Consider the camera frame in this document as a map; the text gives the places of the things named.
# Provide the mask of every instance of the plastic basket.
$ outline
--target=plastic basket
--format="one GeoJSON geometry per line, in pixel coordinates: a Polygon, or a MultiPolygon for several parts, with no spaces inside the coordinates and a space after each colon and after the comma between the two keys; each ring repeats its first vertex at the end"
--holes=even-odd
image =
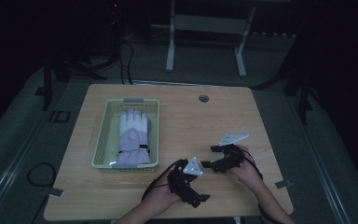
{"type": "Polygon", "coordinates": [[[106,102],[103,121],[98,137],[97,147],[92,159],[92,166],[102,173],[119,172],[154,172],[158,164],[158,121],[159,101],[156,99],[123,98],[110,99],[106,102]],[[138,165],[116,165],[119,149],[120,113],[129,108],[139,109],[148,116],[148,148],[150,163],[138,165]]]}

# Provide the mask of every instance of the round hole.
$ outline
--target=round hole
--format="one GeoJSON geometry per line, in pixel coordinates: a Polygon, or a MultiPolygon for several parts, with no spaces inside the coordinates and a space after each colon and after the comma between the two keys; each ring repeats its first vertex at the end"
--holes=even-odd
{"type": "Polygon", "coordinates": [[[203,103],[207,103],[209,101],[209,97],[207,95],[200,95],[199,100],[203,103]]]}

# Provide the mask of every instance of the floor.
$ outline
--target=floor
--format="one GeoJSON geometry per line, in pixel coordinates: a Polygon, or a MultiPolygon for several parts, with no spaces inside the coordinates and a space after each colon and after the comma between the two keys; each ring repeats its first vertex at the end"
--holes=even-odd
{"type": "MultiPolygon", "coordinates": [[[[165,71],[167,30],[153,29],[152,40],[136,33],[126,36],[129,45],[122,48],[123,63],[131,68],[134,84],[186,84],[252,87],[277,74],[294,39],[285,36],[249,36],[243,58],[248,77],[239,77],[232,45],[208,43],[191,38],[193,33],[178,34],[175,64],[165,71]]],[[[103,60],[94,58],[94,62],[103,60]]],[[[92,83],[121,83],[120,67],[96,71],[107,80],[95,80],[73,71],[68,83],[53,81],[53,101],[42,111],[43,97],[35,90],[43,85],[43,69],[33,74],[21,93],[0,119],[0,223],[50,223],[43,218],[47,187],[33,186],[27,175],[40,162],[56,170],[76,124],[76,117],[92,83]],[[54,111],[70,111],[67,123],[52,122],[54,111]]],[[[327,113],[310,97],[312,110],[308,125],[297,115],[298,97],[282,92],[287,80],[262,91],[254,91],[255,100],[283,177],[293,183],[288,188],[298,223],[358,223],[358,174],[327,113]]],[[[128,85],[127,76],[124,82],[128,85]]],[[[33,181],[47,183],[51,170],[37,166],[33,181]]],[[[246,217],[247,223],[263,223],[259,217],[246,217]]],[[[55,223],[110,223],[110,220],[77,220],[55,223]]],[[[222,219],[152,220],[150,223],[235,223],[222,219]]]]}

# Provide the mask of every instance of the metal frame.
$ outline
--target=metal frame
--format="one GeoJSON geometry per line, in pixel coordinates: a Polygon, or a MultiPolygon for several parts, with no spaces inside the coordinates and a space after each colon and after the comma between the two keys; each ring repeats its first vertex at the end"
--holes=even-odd
{"type": "Polygon", "coordinates": [[[241,35],[240,44],[234,48],[240,77],[246,77],[246,69],[243,63],[242,52],[245,46],[246,37],[255,15],[256,7],[252,7],[247,20],[226,19],[202,16],[189,16],[175,14],[175,0],[171,4],[171,24],[170,24],[170,45],[168,46],[167,64],[165,70],[173,71],[173,62],[175,56],[175,30],[192,30],[203,32],[217,32],[226,34],[241,35]]]}

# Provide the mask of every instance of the glove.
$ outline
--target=glove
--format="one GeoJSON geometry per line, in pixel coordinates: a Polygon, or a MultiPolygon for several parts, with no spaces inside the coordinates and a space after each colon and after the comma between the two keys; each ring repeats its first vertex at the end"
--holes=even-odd
{"type": "Polygon", "coordinates": [[[130,108],[120,114],[120,150],[117,164],[150,163],[147,149],[147,115],[130,108]]]}

